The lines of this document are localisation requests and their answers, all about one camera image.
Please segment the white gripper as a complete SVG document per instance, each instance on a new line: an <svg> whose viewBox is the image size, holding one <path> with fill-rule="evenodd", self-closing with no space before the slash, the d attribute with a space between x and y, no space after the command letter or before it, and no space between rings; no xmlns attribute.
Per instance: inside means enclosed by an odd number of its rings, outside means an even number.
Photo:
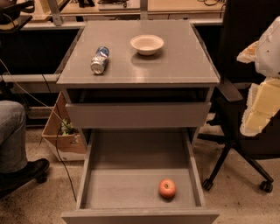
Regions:
<svg viewBox="0 0 280 224"><path fill-rule="evenodd" d="M236 59L246 64L254 62L257 45L257 41L252 43L240 52ZM270 119L280 110L280 80L266 78L259 85L253 83L248 91L246 106L240 132L246 137L254 137L263 131Z"/></svg>

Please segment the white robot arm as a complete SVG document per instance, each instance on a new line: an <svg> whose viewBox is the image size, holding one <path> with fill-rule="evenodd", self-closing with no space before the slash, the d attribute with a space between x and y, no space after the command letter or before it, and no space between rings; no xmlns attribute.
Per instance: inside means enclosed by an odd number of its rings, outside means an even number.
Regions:
<svg viewBox="0 0 280 224"><path fill-rule="evenodd" d="M240 132L246 137L260 134L280 110L280 17L277 17L258 41L249 45L237 60L255 63L255 70L265 77L248 91L247 108L241 119Z"/></svg>

